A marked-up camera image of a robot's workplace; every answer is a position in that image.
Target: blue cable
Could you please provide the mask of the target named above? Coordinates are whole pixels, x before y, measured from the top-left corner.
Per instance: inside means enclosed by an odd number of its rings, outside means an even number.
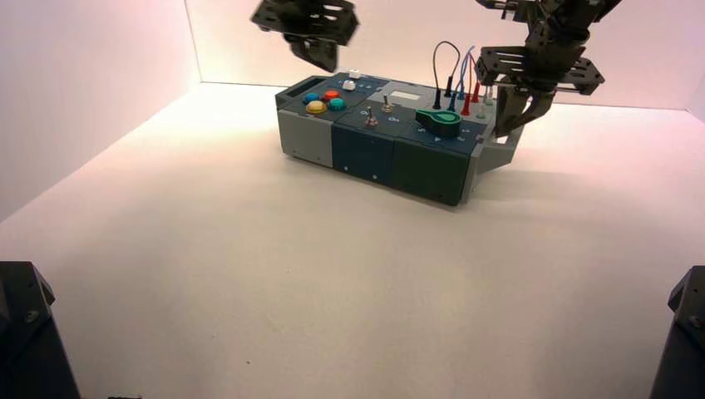
[[[467,67],[470,64],[470,59],[472,58],[473,50],[475,50],[475,46],[471,46],[470,50],[468,50],[465,54],[465,59],[463,59],[463,63],[461,65],[461,79],[456,85],[456,92],[459,93],[458,99],[461,101],[465,100],[465,74],[467,72]]]

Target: control panel box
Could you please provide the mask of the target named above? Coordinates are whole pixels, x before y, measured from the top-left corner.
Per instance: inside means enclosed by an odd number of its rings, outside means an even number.
[[[521,129],[492,135],[495,102],[457,99],[460,133],[434,134],[417,121],[436,89],[359,73],[311,76],[276,95],[285,154],[448,205],[467,200],[476,177],[507,165]],[[442,109],[451,97],[442,96]]]

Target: wire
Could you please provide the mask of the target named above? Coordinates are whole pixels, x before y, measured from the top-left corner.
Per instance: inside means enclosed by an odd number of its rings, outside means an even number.
[[[438,72],[436,71],[436,54],[438,53],[438,47],[440,47],[443,44],[447,44],[448,46],[453,47],[456,50],[456,53],[458,54],[458,59],[456,60],[456,65],[453,67],[453,74],[451,76],[456,75],[456,71],[458,69],[458,64],[461,63],[461,51],[458,50],[458,47],[456,47],[455,44],[448,42],[444,40],[443,42],[440,42],[436,44],[436,48],[433,50],[433,77],[436,79],[436,90],[440,90],[441,88],[438,86]]]
[[[472,58],[472,51],[475,50],[475,46],[471,46],[470,49],[467,51],[465,54],[465,58],[463,58],[463,63],[461,65],[461,78],[458,80],[458,84],[456,85],[456,91],[459,91],[459,89],[462,89],[465,91],[465,74],[467,72],[467,67],[468,64],[470,64],[470,85],[472,87],[472,63],[475,62],[475,60]]]

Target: panel screw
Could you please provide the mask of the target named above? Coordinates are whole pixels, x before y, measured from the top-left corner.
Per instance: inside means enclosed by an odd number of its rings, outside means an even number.
[[[36,310],[32,310],[31,312],[27,313],[27,315],[24,317],[24,322],[26,324],[32,324],[37,321],[39,318],[39,312]]]
[[[703,321],[698,317],[698,316],[691,316],[690,317],[690,323],[695,327],[697,330],[700,330],[703,328]]]

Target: white table surface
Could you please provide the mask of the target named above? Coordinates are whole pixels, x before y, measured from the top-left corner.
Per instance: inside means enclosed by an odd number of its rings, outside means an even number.
[[[202,85],[0,224],[85,397],[648,397],[704,124],[556,105],[453,209],[283,155],[278,90]]]

